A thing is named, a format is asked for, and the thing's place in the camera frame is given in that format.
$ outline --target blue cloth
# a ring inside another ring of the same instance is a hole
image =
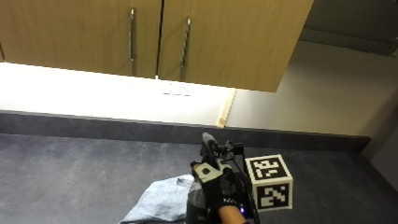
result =
[[[119,224],[183,223],[192,181],[194,177],[180,175],[152,182]]]

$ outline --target cabinet handle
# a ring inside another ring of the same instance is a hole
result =
[[[131,8],[129,15],[129,60],[134,61],[134,12],[135,8]]]
[[[182,45],[182,57],[179,61],[179,67],[183,68],[186,64],[186,51],[187,51],[187,44],[188,44],[188,35],[190,35],[190,17],[186,17],[186,28],[184,28],[184,38],[183,38],[183,45]]]

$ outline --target wooden cabinet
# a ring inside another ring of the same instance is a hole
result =
[[[0,42],[9,63],[152,77],[159,22],[160,0],[0,0]]]
[[[167,0],[159,78],[275,91],[311,5],[312,0]]]
[[[10,63],[275,91],[311,4],[0,0],[0,42]]]

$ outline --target white cube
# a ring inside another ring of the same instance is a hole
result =
[[[258,212],[292,208],[294,179],[280,155],[246,159]]]

